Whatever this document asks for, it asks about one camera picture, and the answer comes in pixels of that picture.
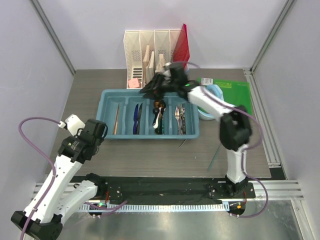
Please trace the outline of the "black measuring spoon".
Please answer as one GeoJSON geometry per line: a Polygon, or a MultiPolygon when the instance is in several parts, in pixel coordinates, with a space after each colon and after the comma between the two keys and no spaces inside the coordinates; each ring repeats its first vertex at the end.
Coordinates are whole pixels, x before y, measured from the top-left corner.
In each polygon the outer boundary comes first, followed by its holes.
{"type": "Polygon", "coordinates": [[[159,116],[159,113],[160,113],[160,109],[159,108],[154,108],[152,112],[154,114],[154,119],[153,119],[152,125],[154,126],[158,121],[158,116],[159,116]]]}

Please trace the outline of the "purple handled utensil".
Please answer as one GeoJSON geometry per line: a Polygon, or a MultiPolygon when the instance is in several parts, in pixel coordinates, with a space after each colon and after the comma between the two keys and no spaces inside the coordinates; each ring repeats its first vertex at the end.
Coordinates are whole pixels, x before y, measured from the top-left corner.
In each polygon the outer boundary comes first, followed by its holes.
{"type": "Polygon", "coordinates": [[[137,128],[138,128],[138,112],[139,112],[139,104],[137,103],[135,106],[134,110],[134,115],[133,115],[133,130],[132,133],[134,135],[137,134],[137,128]]]}

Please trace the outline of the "blue plastic cutlery tray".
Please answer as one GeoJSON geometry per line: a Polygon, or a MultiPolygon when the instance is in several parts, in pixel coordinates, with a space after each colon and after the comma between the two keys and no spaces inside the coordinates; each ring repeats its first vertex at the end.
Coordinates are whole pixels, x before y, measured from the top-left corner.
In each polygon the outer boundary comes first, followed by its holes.
{"type": "Polygon", "coordinates": [[[153,128],[154,101],[144,98],[139,89],[105,89],[102,91],[98,104],[96,119],[106,123],[108,127],[106,139],[109,140],[189,140],[200,135],[197,106],[180,98],[176,93],[167,93],[163,100],[166,103],[163,120],[165,134],[156,134],[153,128]],[[113,135],[115,116],[118,103],[119,116],[117,134],[113,135]],[[143,103],[139,134],[133,134],[134,112],[137,104],[143,103]],[[178,134],[175,118],[176,106],[182,104],[185,108],[186,134],[178,134]]]}

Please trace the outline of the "white ceramic spoon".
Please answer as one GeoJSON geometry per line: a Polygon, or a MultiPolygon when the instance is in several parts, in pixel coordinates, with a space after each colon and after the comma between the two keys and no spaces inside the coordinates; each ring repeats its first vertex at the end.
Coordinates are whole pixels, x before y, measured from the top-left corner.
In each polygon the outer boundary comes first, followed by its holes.
{"type": "Polygon", "coordinates": [[[159,115],[158,115],[158,119],[157,119],[157,123],[155,125],[152,125],[154,129],[157,129],[158,126],[159,126],[159,117],[160,117],[160,113],[161,113],[161,110],[159,112],[159,115]]]}

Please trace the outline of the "patterned handle fork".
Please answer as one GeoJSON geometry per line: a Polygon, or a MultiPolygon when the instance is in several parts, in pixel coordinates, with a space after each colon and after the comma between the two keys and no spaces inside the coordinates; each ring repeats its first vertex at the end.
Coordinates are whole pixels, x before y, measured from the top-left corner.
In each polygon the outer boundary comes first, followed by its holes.
{"type": "Polygon", "coordinates": [[[185,120],[184,114],[180,118],[180,127],[181,127],[181,134],[185,135],[186,134],[186,120],[185,120]]]}

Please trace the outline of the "black knife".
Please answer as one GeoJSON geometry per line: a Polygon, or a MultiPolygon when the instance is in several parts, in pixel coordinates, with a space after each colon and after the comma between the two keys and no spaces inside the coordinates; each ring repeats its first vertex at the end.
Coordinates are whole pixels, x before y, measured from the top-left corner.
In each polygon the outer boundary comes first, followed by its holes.
{"type": "Polygon", "coordinates": [[[137,116],[137,131],[136,133],[140,134],[140,123],[141,123],[141,116],[142,116],[142,109],[143,109],[143,103],[140,104],[138,109],[138,116],[137,116]]]}

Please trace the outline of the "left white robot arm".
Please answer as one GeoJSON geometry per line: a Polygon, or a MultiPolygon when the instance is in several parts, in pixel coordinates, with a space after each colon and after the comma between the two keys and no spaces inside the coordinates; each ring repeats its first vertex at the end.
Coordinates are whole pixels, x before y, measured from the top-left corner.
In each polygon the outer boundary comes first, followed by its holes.
{"type": "Polygon", "coordinates": [[[49,162],[51,172],[30,204],[24,210],[13,213],[11,222],[20,229],[20,239],[29,235],[36,240],[55,240],[64,223],[82,204],[92,198],[100,200],[106,195],[107,185],[104,178],[90,173],[72,193],[61,199],[75,173],[85,161],[91,160],[98,153],[108,127],[96,119],[83,122],[75,114],[64,121],[55,120],[54,123],[59,128],[68,130],[70,136],[62,141],[55,161],[52,161],[25,136],[22,126],[31,120],[31,117],[22,120],[18,131],[22,138],[49,162]]]}

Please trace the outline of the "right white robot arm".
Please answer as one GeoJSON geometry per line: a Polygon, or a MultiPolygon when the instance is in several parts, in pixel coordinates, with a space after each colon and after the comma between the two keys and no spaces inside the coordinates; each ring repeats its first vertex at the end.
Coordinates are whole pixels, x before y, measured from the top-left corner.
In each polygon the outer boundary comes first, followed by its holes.
{"type": "Polygon", "coordinates": [[[140,93],[152,100],[160,100],[166,93],[176,93],[211,114],[219,123],[219,140],[227,152],[226,193],[233,198],[243,193],[248,184],[246,157],[252,135],[249,115],[244,106],[227,103],[196,80],[190,80],[180,62],[166,64],[140,93]]]}

